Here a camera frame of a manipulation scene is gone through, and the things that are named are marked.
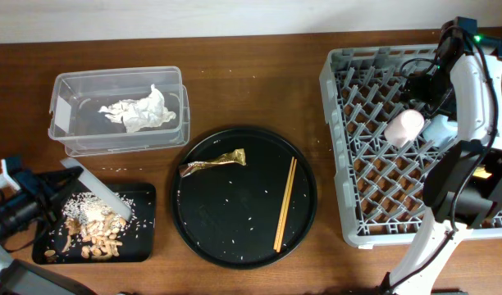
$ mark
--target transparent box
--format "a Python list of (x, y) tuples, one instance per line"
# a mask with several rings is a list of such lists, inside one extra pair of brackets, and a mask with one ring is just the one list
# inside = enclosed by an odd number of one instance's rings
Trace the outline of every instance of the transparent box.
[[(162, 92), (165, 107), (176, 113), (175, 119), (126, 133), (123, 124), (112, 123), (98, 112), (101, 106), (123, 99), (146, 98), (151, 84)], [(187, 91), (175, 66), (60, 74), (52, 91), (50, 113), (48, 136), (63, 143), (70, 157), (173, 148), (189, 142)]]

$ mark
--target brown wooden surface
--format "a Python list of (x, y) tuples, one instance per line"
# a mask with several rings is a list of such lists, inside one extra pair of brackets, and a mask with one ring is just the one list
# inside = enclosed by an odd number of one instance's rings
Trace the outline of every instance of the brown wooden surface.
[[(502, 37), (502, 29), (488, 32)], [(46, 268), (100, 294), (322, 293), (376, 286), (407, 247), (358, 250), (342, 239), (318, 75), (334, 48), (436, 43), (437, 38), (438, 31), (420, 30), (0, 45), (0, 159), (21, 154), (25, 166), (37, 172), (60, 169), (66, 156), (62, 144), (47, 136), (58, 74), (173, 65), (180, 67), (189, 93), (188, 147), (80, 158), (103, 181), (144, 181), (157, 188), (153, 256), (143, 263)], [(317, 217), (300, 246), (275, 265), (246, 271), (223, 269), (189, 250), (167, 205), (180, 154), (211, 130), (241, 124), (268, 128), (297, 146), (313, 168), (319, 194)], [(31, 236), (31, 231), (16, 236), (9, 246)], [(30, 248), (15, 257), (31, 261)], [(502, 239), (462, 243), (436, 281), (441, 288), (502, 294)]]

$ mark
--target crumpled white paper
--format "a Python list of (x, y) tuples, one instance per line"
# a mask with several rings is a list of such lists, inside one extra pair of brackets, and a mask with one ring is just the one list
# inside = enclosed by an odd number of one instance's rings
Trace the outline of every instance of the crumpled white paper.
[(124, 99), (109, 107), (100, 107), (98, 112), (105, 115), (112, 123), (118, 123), (127, 128), (127, 133), (136, 132), (143, 127), (158, 127), (176, 118), (176, 113), (164, 107), (163, 94), (151, 85), (148, 97), (134, 100)]

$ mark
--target chopsticks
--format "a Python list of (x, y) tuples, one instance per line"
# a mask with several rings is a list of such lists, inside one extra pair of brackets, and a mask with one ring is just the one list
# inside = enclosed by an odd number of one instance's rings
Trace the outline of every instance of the chopsticks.
[(282, 239), (284, 237), (285, 218), (287, 217), (287, 210), (290, 207), (291, 189), (293, 188), (294, 171), (296, 167), (297, 159), (291, 157), (290, 172), (287, 175), (287, 182), (285, 183), (284, 199), (282, 200), (281, 214), (276, 228), (275, 244), (273, 245), (273, 249), (275, 249), (276, 252), (281, 251)]

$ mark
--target white plastic basket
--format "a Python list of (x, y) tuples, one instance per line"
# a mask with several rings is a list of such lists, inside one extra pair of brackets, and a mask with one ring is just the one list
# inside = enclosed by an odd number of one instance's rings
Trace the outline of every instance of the white plastic basket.
[[(386, 122), (405, 105), (403, 62), (432, 59), (437, 45), (332, 50), (320, 74), (322, 103), (335, 153), (335, 190), (345, 241), (353, 247), (411, 243), (422, 222), (422, 186), (453, 141), (439, 148), (419, 136), (397, 149), (385, 141)], [(422, 70), (416, 61), (408, 72)], [(421, 111), (423, 103), (411, 106)], [(470, 239), (502, 238), (502, 210)]]

